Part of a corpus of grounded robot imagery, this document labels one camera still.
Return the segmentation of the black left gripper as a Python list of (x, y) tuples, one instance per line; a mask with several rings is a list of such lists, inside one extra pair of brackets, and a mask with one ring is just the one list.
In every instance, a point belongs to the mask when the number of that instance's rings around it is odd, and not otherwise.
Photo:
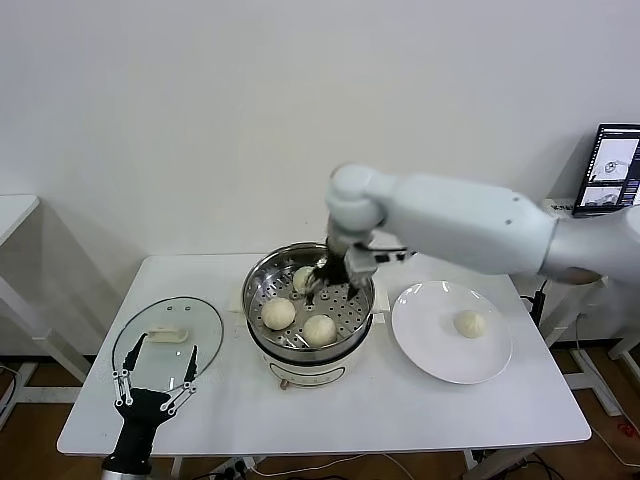
[(171, 418), (197, 392), (194, 385), (198, 373), (198, 346), (192, 347), (181, 390), (175, 396), (132, 388), (130, 377), (135, 369), (143, 343), (148, 334), (142, 333), (134, 346), (124, 356), (122, 366), (114, 368), (112, 380), (116, 410), (123, 418), (116, 446), (110, 460), (116, 463), (147, 463), (158, 427)]

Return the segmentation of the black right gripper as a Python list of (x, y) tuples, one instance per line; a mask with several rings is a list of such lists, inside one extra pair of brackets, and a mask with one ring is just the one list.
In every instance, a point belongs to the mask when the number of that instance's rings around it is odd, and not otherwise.
[(347, 301), (353, 300), (362, 288), (362, 279), (350, 279), (345, 267), (345, 257), (349, 245), (336, 239), (325, 241), (326, 262), (322, 267), (313, 269), (305, 281), (305, 305), (312, 306), (315, 296), (325, 287), (349, 283)]

